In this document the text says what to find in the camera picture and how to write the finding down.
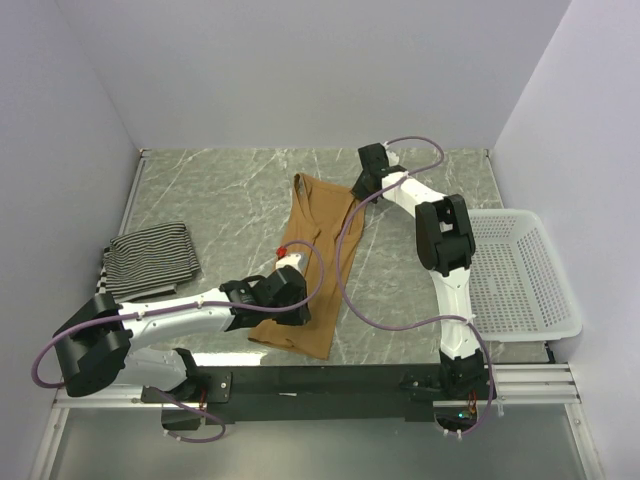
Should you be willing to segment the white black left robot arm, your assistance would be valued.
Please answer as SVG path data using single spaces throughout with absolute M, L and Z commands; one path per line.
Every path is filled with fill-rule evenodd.
M 191 354 L 155 351 L 153 345 L 251 329 L 265 320 L 303 326 L 311 319 L 307 303 L 306 281 L 290 265 L 182 299 L 117 303 L 110 293 L 98 294 L 54 334 L 64 388 L 78 398 L 114 383 L 150 385 L 176 401 L 189 401 L 200 388 Z

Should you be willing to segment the purple striped tank top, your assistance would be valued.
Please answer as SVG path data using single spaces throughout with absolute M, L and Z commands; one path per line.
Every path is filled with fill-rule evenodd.
M 102 265 L 113 276 L 120 300 L 173 291 L 201 271 L 189 229 L 181 221 L 112 238 Z

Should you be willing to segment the black white striped tank top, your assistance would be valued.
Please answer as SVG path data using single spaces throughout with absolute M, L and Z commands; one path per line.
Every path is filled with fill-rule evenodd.
M 110 295 L 113 299 L 116 299 L 114 278 L 108 272 L 105 265 L 101 266 L 98 280 L 95 288 L 96 295 Z

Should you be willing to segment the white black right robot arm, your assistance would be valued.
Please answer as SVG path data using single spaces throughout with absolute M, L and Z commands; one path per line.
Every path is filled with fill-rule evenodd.
M 352 187 L 360 201 L 382 197 L 414 219 L 416 250 L 432 279 L 441 339 L 436 388 L 460 399 L 488 379 L 484 352 L 472 329 L 470 267 L 476 252 L 466 202 L 437 192 L 409 175 L 386 144 L 358 149 L 362 171 Z

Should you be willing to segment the orange garment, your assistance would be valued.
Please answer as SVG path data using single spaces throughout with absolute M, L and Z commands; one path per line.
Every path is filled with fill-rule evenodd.
M 311 320 L 303 326 L 261 322 L 250 330 L 248 339 L 316 359 L 326 360 L 333 341 L 342 294 L 339 286 L 348 281 L 363 234 L 365 213 L 349 188 L 327 183 L 299 173 L 294 177 L 292 206 L 282 238 L 284 243 L 304 240 L 312 244 L 291 245 L 293 251 L 308 256 L 304 278 L 309 291 L 319 293 L 307 307 Z

